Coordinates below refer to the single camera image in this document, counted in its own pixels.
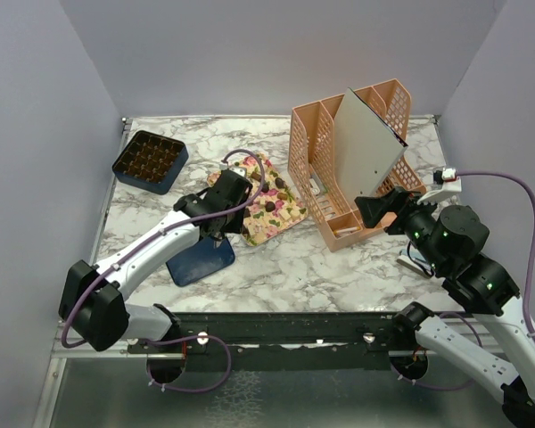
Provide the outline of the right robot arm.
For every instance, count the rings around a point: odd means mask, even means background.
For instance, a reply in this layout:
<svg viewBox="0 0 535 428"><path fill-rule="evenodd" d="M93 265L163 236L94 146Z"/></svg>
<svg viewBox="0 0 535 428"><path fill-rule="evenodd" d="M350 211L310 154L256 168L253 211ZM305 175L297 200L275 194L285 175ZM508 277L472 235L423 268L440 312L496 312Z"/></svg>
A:
<svg viewBox="0 0 535 428"><path fill-rule="evenodd" d="M482 254L490 231L468 206L449 205L434 217L435 204L396 187L381 197L356 198L365 226L388 213L388 235L405 235L442 279L449 297L493 336L499 358L475 345L419 303L394 317L393 341L403 349L417 343L445 358L482 386L516 427L535 427L535 343L523 316L519 287L506 269Z"/></svg>

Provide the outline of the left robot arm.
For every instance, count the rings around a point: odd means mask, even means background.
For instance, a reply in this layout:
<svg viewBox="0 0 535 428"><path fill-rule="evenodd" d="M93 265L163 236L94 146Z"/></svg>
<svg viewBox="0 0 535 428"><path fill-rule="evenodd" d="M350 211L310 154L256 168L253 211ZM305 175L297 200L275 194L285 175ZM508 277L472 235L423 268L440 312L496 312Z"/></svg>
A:
<svg viewBox="0 0 535 428"><path fill-rule="evenodd" d="M112 256L73 264L58 314L67 329L97 351L122 339L146 339L156 350L173 350L179 339L172 314L161 305L131 305L133 291L154 271L209 236L240 232L252 184L233 170L215 184L180 198L160 223Z"/></svg>

